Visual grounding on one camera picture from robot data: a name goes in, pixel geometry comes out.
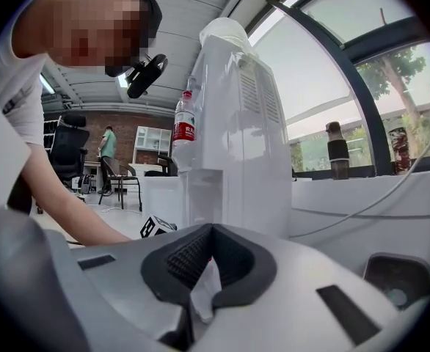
water bottle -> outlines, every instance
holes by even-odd
[[[190,142],[195,140],[195,110],[192,101],[192,85],[194,79],[188,81],[188,87],[183,92],[176,106],[174,131],[172,134],[172,159],[178,167],[178,173],[191,169],[192,151]]]

black vent slot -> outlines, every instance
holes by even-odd
[[[82,270],[89,270],[98,266],[106,265],[107,263],[114,262],[115,258],[109,254],[100,257],[90,258],[88,260],[79,261],[78,264]]]
[[[167,259],[167,270],[192,290],[211,257],[209,246],[211,230],[206,230],[173,252]]]
[[[355,345],[380,332],[380,328],[337,285],[320,288],[316,292]]]
[[[254,255],[248,248],[219,230],[212,230],[212,249],[219,267],[222,288],[244,278],[254,267]]]

tree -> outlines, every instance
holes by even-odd
[[[303,153],[301,142],[296,142],[290,145],[291,165],[295,172],[303,172]]]
[[[366,62],[357,69],[375,100],[382,95],[389,95],[389,85],[393,86],[406,107],[411,123],[416,128],[420,115],[407,85],[412,77],[422,72],[426,66],[426,60],[421,56],[414,58],[414,50],[415,47],[394,51]]]

man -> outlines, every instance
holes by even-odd
[[[98,193],[104,193],[105,197],[112,194],[112,187],[111,184],[107,183],[107,170],[104,166],[104,158],[114,158],[116,145],[117,140],[115,138],[114,131],[112,130],[112,126],[108,125],[106,126],[103,139],[101,140],[101,143],[98,147],[98,152],[101,157],[101,172],[103,173],[103,188]]]
[[[148,47],[160,22],[155,0],[28,0],[0,36],[0,109],[31,150],[16,184],[21,191],[12,195],[21,200],[29,192],[30,201],[32,194],[84,245],[129,239],[70,194],[52,169],[43,148],[40,71],[49,56],[65,67],[106,67],[112,75]]]

white wall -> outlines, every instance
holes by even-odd
[[[372,203],[399,176],[292,183],[291,235],[318,230]],[[382,203],[342,224],[291,238],[362,275],[377,252],[419,257],[430,266],[430,172],[411,175]]]

